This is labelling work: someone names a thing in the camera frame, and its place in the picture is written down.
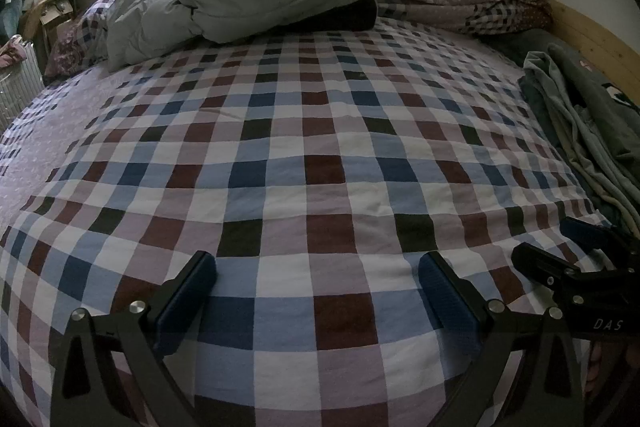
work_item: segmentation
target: plaid bedspread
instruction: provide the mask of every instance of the plaid bedspread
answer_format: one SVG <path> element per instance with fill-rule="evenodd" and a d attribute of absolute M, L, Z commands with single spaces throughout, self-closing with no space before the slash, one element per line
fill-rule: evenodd
<path fill-rule="evenodd" d="M 122 309 L 207 250 L 204 419 L 424 426 L 463 365 L 421 254 L 539 311 L 511 249 L 587 267 L 558 220 L 592 212 L 517 85 L 425 26 L 200 42 L 130 68 L 2 235 L 0 378 L 48 425 L 70 312 Z"/>

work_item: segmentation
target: wooden plank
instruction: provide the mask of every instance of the wooden plank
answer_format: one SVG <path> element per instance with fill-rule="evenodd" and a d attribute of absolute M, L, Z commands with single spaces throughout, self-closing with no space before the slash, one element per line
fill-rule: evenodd
<path fill-rule="evenodd" d="M 550 0 L 554 13 L 551 33 L 584 57 L 640 105 L 640 55 L 609 30 L 568 6 Z"/>

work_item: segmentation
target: pink cloth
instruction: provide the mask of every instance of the pink cloth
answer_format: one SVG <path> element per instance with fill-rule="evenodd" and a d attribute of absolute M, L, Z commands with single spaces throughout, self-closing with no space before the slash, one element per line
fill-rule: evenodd
<path fill-rule="evenodd" d="M 0 70 L 18 64 L 27 59 L 27 53 L 22 45 L 22 37 L 14 35 L 7 44 L 0 48 Z"/>

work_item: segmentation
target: wooden headboard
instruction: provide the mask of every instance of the wooden headboard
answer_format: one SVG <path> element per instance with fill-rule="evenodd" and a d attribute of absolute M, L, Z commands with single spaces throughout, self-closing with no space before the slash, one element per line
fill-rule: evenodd
<path fill-rule="evenodd" d="M 609 30 L 561 2 L 550 0 L 551 33 L 580 51 L 631 100 L 640 105 L 640 55 Z"/>

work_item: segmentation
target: metal screw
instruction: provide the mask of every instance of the metal screw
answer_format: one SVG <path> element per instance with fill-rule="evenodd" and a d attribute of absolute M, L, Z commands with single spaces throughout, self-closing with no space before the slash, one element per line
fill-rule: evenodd
<path fill-rule="evenodd" d="M 86 310 L 84 308 L 77 308 L 71 312 L 71 320 L 81 321 L 86 317 Z"/>
<path fill-rule="evenodd" d="M 489 301 L 489 311 L 494 313 L 502 313 L 504 311 L 504 302 L 498 301 L 498 299 L 493 299 Z"/>
<path fill-rule="evenodd" d="M 551 318 L 559 321 L 562 318 L 562 310 L 553 306 L 549 308 L 549 315 L 551 315 Z"/>
<path fill-rule="evenodd" d="M 146 308 L 145 301 L 133 301 L 129 305 L 129 311 L 131 313 L 142 313 Z"/>

